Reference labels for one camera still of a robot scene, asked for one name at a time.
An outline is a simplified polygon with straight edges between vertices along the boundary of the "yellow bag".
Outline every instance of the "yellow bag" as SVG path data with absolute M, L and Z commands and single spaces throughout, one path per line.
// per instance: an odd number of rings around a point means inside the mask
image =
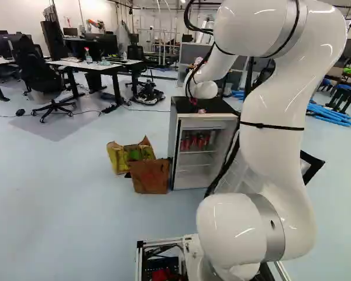
M 156 159 L 152 145 L 147 136 L 136 145 L 119 145 L 109 142 L 106 145 L 113 170 L 116 174 L 124 174 L 130 171 L 128 162 Z

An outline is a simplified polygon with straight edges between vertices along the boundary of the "stool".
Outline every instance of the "stool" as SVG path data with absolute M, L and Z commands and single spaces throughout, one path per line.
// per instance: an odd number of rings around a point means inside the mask
M 347 87 L 339 87 L 332 99 L 330 100 L 329 103 L 325 104 L 326 107 L 331 107 L 333 108 L 334 111 L 338 111 L 339 106 L 342 104 L 342 102 L 346 102 L 345 106 L 340 110 L 340 113 L 345 113 L 349 105 L 351 104 L 351 86 L 348 85 L 341 85 L 341 86 L 347 86 Z

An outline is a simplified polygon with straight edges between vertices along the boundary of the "ceiling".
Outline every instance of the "ceiling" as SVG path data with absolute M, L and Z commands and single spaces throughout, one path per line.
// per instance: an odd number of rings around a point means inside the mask
M 127 0 L 127 2 L 128 3 L 133 2 L 133 4 L 135 6 L 139 6 L 139 7 L 157 8 L 157 0 Z M 181 2 L 181 0 L 166 0 L 166 2 L 168 3 L 170 8 L 176 8 L 178 2 L 179 2 L 179 6 L 182 5 L 184 7 L 184 5 L 185 5 Z M 160 7 L 167 8 L 166 2 L 165 2 L 165 0 L 159 0 Z M 221 3 L 222 0 L 202 0 L 202 2 Z M 329 3 L 331 5 L 351 6 L 351 0 L 324 0 L 324 2 Z M 218 9 L 218 5 L 204 6 L 204 8 Z M 348 15 L 349 15 L 348 18 L 351 18 L 351 9 L 349 9 L 349 8 L 339 8 L 339 9 L 343 15 L 346 16 L 348 13 Z

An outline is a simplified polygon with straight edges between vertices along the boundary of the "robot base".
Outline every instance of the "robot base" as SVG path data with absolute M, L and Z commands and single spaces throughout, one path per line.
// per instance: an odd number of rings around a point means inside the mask
M 147 258 L 149 252 L 160 248 L 168 249 L 158 254 L 161 258 Z M 189 281 L 221 280 L 205 259 L 197 234 L 181 238 L 138 241 L 135 262 L 135 281 L 149 281 L 154 271 L 166 268 L 170 268 L 171 274 L 187 275 L 186 280 Z M 275 262 L 274 265 L 282 281 L 291 281 L 281 262 Z M 266 263 L 260 265 L 256 277 L 260 277 L 262 281 L 279 281 L 273 277 Z

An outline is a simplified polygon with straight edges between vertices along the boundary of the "mini fridge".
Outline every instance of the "mini fridge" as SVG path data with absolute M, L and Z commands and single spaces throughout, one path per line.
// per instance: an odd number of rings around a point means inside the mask
M 217 176 L 238 124 L 235 110 L 221 98 L 198 100 L 195 113 L 187 97 L 172 97 L 168 156 L 172 190 L 206 188 Z

